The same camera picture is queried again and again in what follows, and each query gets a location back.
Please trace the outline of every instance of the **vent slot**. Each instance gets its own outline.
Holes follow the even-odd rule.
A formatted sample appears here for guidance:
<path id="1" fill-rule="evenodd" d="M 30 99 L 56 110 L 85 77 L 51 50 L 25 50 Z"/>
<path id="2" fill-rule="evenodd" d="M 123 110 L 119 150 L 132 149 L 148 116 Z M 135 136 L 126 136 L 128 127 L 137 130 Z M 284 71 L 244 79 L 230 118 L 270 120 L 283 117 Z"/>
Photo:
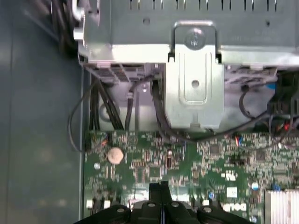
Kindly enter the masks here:
<path id="1" fill-rule="evenodd" d="M 257 12 L 276 12 L 278 0 L 128 0 L 130 10 L 194 10 L 199 11 L 257 11 Z"/>

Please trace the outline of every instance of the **aluminum heatsink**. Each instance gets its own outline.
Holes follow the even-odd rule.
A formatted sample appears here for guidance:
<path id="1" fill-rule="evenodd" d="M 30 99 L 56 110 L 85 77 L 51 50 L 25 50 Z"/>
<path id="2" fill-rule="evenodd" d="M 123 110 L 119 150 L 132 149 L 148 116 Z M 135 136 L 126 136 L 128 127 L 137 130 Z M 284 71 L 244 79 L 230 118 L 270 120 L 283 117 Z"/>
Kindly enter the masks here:
<path id="1" fill-rule="evenodd" d="M 265 224 L 299 224 L 299 190 L 267 191 Z"/>

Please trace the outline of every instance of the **motherboard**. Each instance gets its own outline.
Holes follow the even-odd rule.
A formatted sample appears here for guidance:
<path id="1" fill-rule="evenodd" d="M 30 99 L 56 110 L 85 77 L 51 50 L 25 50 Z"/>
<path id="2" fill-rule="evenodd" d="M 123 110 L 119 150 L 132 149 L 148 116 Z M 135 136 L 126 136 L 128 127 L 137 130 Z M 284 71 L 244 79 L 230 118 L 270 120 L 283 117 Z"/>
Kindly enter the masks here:
<path id="1" fill-rule="evenodd" d="M 159 181 L 168 181 L 172 199 L 194 211 L 219 203 L 257 224 L 274 223 L 273 203 L 280 203 L 274 199 L 281 198 L 274 193 L 295 192 L 292 198 L 299 199 L 299 137 L 261 150 L 277 139 L 241 133 L 170 144 L 156 132 L 125 131 L 90 132 L 87 138 L 84 217 L 114 204 L 134 209 L 148 200 L 149 183 Z"/>

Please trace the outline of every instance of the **capacitor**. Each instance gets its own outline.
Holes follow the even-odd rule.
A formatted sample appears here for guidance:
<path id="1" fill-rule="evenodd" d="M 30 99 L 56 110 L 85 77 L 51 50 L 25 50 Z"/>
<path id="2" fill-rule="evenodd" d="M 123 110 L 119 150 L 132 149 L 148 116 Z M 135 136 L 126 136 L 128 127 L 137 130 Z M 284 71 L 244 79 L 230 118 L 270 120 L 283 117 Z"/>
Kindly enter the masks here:
<path id="1" fill-rule="evenodd" d="M 257 182 L 253 182 L 252 185 L 251 185 L 251 188 L 253 190 L 258 190 L 258 183 Z"/>
<path id="2" fill-rule="evenodd" d="M 210 199 L 214 199 L 214 197 L 215 197 L 215 194 L 214 194 L 213 192 L 210 192 L 210 193 L 209 193 L 209 198 L 210 198 Z"/>
<path id="3" fill-rule="evenodd" d="M 167 152 L 166 166 L 167 166 L 167 168 L 172 167 L 172 151 L 171 150 L 168 150 L 168 152 Z"/>

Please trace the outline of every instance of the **metal bracket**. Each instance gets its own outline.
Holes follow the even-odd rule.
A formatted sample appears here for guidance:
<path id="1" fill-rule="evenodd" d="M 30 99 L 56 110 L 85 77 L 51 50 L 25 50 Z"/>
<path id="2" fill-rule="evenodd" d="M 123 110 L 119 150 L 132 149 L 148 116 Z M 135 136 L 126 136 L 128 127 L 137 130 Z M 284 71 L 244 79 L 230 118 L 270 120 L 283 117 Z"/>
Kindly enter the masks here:
<path id="1" fill-rule="evenodd" d="M 175 60 L 175 48 L 176 48 L 176 29 L 178 27 L 211 27 L 215 30 L 215 53 L 216 58 L 221 61 L 221 55 L 219 51 L 219 36 L 217 32 L 216 25 L 213 21 L 205 21 L 205 20 L 199 20 L 199 21 L 177 21 L 173 25 L 171 29 L 171 45 L 170 45 L 170 52 L 168 53 L 168 62 L 170 58 L 172 57 L 173 60 Z"/>

